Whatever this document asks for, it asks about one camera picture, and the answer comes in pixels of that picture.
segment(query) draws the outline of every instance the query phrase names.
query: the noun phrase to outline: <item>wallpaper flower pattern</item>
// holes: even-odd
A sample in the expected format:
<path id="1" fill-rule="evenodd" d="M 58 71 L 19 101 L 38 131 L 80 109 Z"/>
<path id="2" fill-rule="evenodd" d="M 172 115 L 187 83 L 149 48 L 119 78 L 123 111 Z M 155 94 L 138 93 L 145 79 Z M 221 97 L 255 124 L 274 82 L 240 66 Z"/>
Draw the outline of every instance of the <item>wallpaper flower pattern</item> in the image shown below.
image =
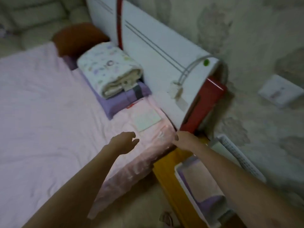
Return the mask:
<path id="1" fill-rule="evenodd" d="M 226 134 L 274 186 L 304 197 L 304 97 L 278 109 L 257 94 L 275 73 L 304 88 L 304 0 L 135 1 L 228 64 L 230 97 L 217 107 L 212 130 Z"/>

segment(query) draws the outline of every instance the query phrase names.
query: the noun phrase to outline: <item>folded quilt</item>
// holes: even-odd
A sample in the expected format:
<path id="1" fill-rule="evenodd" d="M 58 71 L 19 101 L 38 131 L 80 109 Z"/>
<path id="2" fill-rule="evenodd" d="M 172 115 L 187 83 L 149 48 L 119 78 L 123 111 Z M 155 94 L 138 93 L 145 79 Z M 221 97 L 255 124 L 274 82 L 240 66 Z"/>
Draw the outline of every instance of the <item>folded quilt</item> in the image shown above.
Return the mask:
<path id="1" fill-rule="evenodd" d="M 112 42 L 98 44 L 77 61 L 92 88 L 105 99 L 134 88 L 142 67 Z"/>

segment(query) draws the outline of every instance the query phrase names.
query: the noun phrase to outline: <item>nightstand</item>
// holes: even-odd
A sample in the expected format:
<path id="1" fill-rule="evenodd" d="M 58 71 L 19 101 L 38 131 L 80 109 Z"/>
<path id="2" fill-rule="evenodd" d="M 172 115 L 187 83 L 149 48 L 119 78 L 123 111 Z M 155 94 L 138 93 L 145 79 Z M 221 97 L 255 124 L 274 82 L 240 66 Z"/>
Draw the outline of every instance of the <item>nightstand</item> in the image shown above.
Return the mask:
<path id="1" fill-rule="evenodd" d="M 200 141 L 208 143 L 206 137 L 200 137 Z M 153 172 L 161 184 L 169 203 L 174 209 L 180 223 L 184 228 L 207 228 L 201 220 L 194 207 L 189 201 L 186 193 L 179 184 L 174 174 L 174 167 L 185 161 L 192 153 L 176 148 L 165 157 L 154 163 Z M 225 228 L 244 228 L 245 225 L 238 216 L 233 216 L 227 223 L 222 225 Z"/>

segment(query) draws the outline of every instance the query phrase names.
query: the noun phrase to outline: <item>white switch plate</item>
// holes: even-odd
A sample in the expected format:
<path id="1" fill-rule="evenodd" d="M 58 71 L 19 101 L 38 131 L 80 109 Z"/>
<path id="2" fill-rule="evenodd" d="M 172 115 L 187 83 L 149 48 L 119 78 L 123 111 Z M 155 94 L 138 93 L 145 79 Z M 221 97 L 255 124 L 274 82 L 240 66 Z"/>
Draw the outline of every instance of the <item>white switch plate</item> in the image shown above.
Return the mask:
<path id="1" fill-rule="evenodd" d="M 304 89 L 274 74 L 258 93 L 276 106 L 282 108 L 301 96 L 304 93 Z"/>

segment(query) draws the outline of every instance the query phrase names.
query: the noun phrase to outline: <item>green circle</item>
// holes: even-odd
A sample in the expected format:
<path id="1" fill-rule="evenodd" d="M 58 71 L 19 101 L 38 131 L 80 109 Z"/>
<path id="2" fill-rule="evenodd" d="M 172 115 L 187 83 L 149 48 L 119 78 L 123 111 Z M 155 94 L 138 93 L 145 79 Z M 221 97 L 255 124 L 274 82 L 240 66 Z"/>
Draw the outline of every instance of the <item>green circle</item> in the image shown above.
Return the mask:
<path id="1" fill-rule="evenodd" d="M 209 64 L 210 64 L 209 59 L 206 59 L 206 60 L 204 61 L 204 66 L 208 66 Z"/>

